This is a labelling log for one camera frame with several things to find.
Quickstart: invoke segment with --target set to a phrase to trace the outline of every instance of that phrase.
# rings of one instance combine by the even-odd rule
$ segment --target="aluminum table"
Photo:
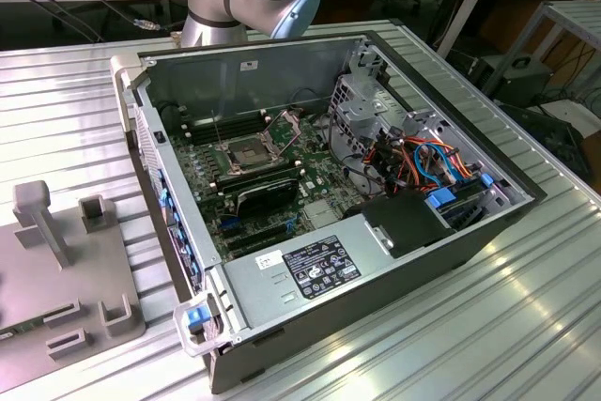
[[[34,380],[3,399],[598,399],[601,199],[407,28],[377,31],[547,192],[465,266],[218,396],[179,345],[176,293],[128,157],[108,69],[153,39],[0,54],[0,221],[11,188],[44,178],[52,208],[116,201],[146,334]],[[260,38],[252,35],[251,39]],[[411,89],[391,80],[401,95]],[[414,107],[417,98],[407,97]]]

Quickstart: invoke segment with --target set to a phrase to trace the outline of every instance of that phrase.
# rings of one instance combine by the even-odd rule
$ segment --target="power supply label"
[[[284,254],[284,262],[307,300],[361,276],[335,235]]]

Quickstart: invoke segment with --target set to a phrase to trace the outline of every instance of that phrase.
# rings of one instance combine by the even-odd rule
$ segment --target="motherboard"
[[[323,115],[270,113],[184,125],[171,138],[225,261],[335,223],[367,199],[333,159]]]

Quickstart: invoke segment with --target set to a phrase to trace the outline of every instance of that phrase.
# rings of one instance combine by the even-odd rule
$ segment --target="electronic equipment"
[[[468,74],[470,82],[482,89],[502,59],[503,55],[478,58]],[[516,107],[530,106],[532,98],[544,90],[552,75],[553,71],[544,63],[531,55],[520,54],[503,74],[490,98]]]
[[[582,135],[569,122],[511,105],[501,109],[574,174],[587,182],[591,179],[591,167],[580,150]]]
[[[373,32],[127,55],[112,72],[133,80],[116,83],[136,99],[129,142],[192,297],[174,320],[214,393],[463,265],[545,197]]]

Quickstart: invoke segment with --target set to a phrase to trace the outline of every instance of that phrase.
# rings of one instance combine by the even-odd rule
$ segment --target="gray plastic block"
[[[122,333],[129,332],[136,324],[136,318],[131,309],[128,294],[123,293],[123,295],[121,295],[121,300],[123,301],[123,309],[119,307],[117,309],[107,310],[104,306],[104,302],[98,302],[100,323],[104,326],[106,335],[109,337],[116,337]]]
[[[34,219],[30,214],[21,213],[16,208],[12,210],[12,213],[15,215],[15,218],[17,218],[17,221],[19,222],[21,227],[29,227],[30,225],[36,225],[36,223],[34,223]]]
[[[104,214],[116,218],[115,203],[104,199],[103,205]],[[72,264],[64,270],[56,269],[44,240],[24,249],[15,234],[23,229],[19,224],[0,226],[0,331],[26,323],[22,332],[0,342],[0,393],[139,337],[146,328],[117,221],[88,233],[79,207],[53,212],[53,218],[69,244]],[[99,301],[108,309],[104,322]],[[53,340],[78,328],[85,331],[87,345],[54,352],[67,343],[53,345]],[[50,358],[46,342],[55,357],[62,357]]]
[[[89,345],[84,328],[79,328],[48,340],[46,342],[46,353],[56,361],[69,356],[73,352],[89,347]]]
[[[50,191],[43,180],[20,183],[12,189],[12,201],[19,213],[34,215],[50,206]]]
[[[75,300],[44,313],[44,324],[49,328],[56,328],[84,315],[85,309],[79,300]]]
[[[80,199],[79,208],[88,234],[116,224],[116,216],[106,209],[104,199],[99,194]]]
[[[31,215],[39,232],[52,250],[58,266],[63,269],[69,265],[67,243],[48,211],[50,191],[43,180],[21,183],[12,190],[12,200],[18,213]]]
[[[44,242],[44,237],[35,224],[15,230],[15,237],[25,249],[33,248]]]

